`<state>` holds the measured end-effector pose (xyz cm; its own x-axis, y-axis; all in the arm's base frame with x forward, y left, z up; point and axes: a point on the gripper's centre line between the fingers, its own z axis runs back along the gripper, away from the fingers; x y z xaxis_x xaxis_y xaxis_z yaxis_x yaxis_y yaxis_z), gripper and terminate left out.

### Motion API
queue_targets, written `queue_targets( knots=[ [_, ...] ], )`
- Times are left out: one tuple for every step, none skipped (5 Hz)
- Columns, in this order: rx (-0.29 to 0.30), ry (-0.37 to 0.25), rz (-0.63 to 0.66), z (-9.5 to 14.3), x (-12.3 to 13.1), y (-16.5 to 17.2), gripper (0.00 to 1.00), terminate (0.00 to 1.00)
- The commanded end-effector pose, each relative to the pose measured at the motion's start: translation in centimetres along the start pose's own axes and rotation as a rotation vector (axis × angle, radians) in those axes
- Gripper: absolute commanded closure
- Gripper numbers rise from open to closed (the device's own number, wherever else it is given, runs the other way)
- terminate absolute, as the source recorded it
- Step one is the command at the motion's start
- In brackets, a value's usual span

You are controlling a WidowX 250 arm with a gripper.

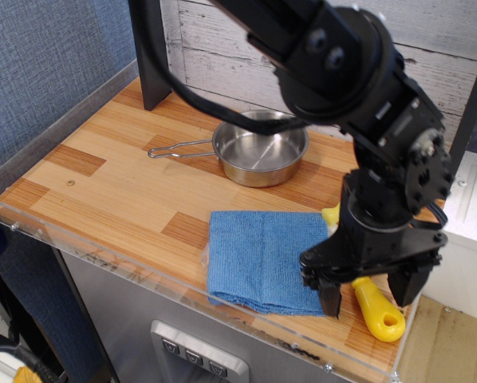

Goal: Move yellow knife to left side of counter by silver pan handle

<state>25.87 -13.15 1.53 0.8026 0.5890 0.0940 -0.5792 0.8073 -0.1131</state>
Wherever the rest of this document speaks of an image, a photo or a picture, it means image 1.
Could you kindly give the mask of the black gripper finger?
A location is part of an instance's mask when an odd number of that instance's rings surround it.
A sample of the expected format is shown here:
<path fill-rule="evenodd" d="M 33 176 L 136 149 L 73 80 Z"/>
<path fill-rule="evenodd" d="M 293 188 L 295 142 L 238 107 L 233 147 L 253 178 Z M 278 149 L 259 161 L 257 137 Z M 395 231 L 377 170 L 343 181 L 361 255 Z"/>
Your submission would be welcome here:
<path fill-rule="evenodd" d="M 341 284 L 320 278 L 318 279 L 317 288 L 324 315 L 339 318 L 341 310 Z"/>
<path fill-rule="evenodd" d="M 388 271 L 388 286 L 398 306 L 408 306 L 414 302 L 425 286 L 431 267 L 420 269 L 392 268 Z"/>

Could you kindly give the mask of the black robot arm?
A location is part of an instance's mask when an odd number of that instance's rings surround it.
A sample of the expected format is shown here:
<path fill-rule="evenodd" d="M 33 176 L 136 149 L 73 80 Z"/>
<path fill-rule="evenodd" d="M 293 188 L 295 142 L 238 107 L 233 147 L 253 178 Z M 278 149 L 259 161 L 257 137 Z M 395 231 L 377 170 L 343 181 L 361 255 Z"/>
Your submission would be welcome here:
<path fill-rule="evenodd" d="M 343 179 L 337 231 L 300 258 L 323 312 L 338 316 L 341 286 L 386 274 L 396 303 L 413 302 L 440 262 L 438 211 L 454 173 L 442 114 L 404 71 L 373 13 L 324 1 L 219 1 L 217 7 L 274 64 L 287 108 L 307 124 L 353 138 L 358 167 Z"/>

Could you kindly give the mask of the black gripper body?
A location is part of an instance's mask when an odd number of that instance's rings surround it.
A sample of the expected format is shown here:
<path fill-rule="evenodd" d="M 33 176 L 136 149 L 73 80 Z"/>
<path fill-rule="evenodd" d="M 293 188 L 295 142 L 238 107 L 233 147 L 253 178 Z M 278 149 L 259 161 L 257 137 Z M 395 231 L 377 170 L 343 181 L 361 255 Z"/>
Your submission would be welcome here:
<path fill-rule="evenodd" d="M 345 284 L 392 268 L 433 269 L 447 241 L 441 227 L 413 219 L 396 189 L 354 170 L 343 179 L 337 231 L 301 254 L 302 280 L 317 288 L 320 278 Z"/>

